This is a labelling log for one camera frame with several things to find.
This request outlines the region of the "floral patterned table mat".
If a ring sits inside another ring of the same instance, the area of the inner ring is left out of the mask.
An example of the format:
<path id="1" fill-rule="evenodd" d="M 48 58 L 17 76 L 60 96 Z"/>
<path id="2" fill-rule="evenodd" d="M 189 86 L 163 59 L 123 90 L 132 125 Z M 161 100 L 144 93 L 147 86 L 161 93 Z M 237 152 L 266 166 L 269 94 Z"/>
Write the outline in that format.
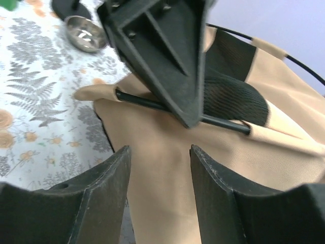
<path id="1" fill-rule="evenodd" d="M 51 1 L 1 8 L 1 183 L 48 190 L 129 146 L 113 148 L 93 103 L 74 98 L 126 74 L 112 48 L 75 48 Z M 127 199 L 118 243 L 135 243 Z"/>

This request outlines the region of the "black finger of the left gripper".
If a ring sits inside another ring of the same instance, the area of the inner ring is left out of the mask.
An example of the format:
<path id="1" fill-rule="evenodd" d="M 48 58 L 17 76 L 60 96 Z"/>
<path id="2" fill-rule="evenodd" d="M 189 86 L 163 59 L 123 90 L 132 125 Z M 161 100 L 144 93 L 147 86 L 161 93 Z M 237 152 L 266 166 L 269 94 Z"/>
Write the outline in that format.
<path id="1" fill-rule="evenodd" d="M 97 15 L 109 44 L 166 106 L 203 114 L 204 34 L 212 1 L 105 1 Z"/>

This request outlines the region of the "stainless steel pet bowl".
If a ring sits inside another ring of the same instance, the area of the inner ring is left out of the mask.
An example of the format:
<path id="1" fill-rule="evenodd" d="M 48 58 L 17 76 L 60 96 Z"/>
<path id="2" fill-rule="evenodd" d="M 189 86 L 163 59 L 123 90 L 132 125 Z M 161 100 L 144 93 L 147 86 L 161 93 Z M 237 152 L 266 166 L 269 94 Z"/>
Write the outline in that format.
<path id="1" fill-rule="evenodd" d="M 97 53 L 107 47 L 104 30 L 82 16 L 69 16 L 64 20 L 65 34 L 69 42 L 86 53 Z"/>

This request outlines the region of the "black round stand base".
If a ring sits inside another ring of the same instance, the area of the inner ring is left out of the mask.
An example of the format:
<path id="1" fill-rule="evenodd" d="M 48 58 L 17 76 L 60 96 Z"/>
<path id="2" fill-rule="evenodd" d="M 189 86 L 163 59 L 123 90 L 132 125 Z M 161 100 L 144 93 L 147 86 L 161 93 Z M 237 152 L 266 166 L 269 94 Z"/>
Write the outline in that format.
<path id="1" fill-rule="evenodd" d="M 92 19 L 91 13 L 80 0 L 52 0 L 51 7 L 61 20 L 74 15 Z"/>

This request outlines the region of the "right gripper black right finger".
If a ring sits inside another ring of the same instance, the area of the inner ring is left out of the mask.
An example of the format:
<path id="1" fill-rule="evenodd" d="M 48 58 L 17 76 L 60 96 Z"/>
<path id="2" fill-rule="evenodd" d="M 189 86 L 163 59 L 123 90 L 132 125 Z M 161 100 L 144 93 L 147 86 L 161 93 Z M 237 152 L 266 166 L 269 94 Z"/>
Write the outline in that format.
<path id="1" fill-rule="evenodd" d="M 324 185 L 279 191 L 255 183 L 190 149 L 203 244 L 324 243 Z"/>

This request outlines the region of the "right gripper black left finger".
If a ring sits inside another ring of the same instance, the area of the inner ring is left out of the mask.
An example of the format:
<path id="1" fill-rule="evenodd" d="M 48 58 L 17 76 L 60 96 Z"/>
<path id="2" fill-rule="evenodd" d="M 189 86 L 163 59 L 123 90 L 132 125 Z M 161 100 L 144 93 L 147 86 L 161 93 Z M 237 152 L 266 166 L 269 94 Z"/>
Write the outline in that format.
<path id="1" fill-rule="evenodd" d="M 48 190 L 1 183 L 1 243 L 118 243 L 130 171 L 124 146 Z"/>

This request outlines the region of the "beige fabric pet tent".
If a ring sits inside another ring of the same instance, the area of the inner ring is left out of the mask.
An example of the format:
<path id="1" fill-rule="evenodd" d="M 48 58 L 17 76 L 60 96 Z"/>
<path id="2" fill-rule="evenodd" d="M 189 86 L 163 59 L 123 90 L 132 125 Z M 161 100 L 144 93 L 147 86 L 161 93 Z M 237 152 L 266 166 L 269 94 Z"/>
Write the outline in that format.
<path id="1" fill-rule="evenodd" d="M 74 94 L 93 101 L 113 149 L 132 149 L 127 199 L 136 243 L 201 242 L 192 145 L 277 190 L 324 179 L 324 97 L 284 63 L 286 53 L 211 26 L 205 51 L 205 113 L 246 125 L 249 135 L 206 123 L 187 129 L 170 113 L 118 101 L 118 90 L 155 99 L 134 74 Z"/>

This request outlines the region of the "blue toy brick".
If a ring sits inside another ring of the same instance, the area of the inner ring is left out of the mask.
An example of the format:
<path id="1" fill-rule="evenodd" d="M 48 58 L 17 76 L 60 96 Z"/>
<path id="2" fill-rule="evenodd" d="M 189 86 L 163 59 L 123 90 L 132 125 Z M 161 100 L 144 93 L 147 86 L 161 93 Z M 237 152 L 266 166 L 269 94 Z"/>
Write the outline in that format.
<path id="1" fill-rule="evenodd" d="M 20 0 L 0 0 L 0 6 L 8 11 L 14 11 Z"/>

